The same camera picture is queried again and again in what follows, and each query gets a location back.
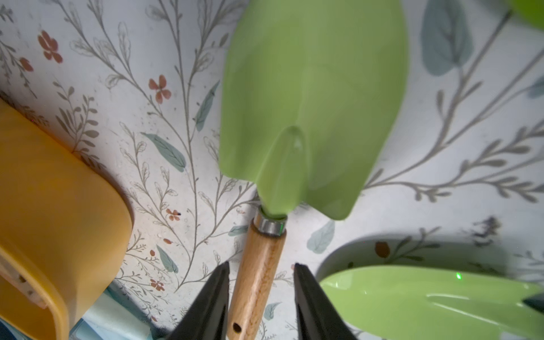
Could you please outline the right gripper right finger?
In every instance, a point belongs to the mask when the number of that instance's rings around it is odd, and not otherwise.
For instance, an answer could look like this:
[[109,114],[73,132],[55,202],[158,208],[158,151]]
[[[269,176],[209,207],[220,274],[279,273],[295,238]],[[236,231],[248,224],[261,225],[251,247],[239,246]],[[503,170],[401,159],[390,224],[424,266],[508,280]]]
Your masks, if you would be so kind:
[[295,264],[293,280],[299,339],[356,340],[306,265]]

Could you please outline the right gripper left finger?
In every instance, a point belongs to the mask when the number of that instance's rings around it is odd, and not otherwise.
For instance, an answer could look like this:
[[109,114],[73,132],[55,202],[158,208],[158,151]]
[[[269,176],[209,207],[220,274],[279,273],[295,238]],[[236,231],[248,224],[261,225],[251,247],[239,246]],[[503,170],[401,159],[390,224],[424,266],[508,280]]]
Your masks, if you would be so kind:
[[206,281],[169,340],[222,340],[228,329],[229,262],[221,263]]

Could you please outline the green shovel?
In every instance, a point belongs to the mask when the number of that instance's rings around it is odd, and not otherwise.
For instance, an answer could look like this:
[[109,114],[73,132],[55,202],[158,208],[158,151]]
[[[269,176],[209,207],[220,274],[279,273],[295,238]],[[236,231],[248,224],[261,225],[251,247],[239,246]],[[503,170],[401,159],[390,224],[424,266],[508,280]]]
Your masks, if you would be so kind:
[[259,331],[287,237],[306,203],[351,213],[405,95],[400,1],[251,1],[222,80],[220,170],[256,186],[228,314],[229,339]]

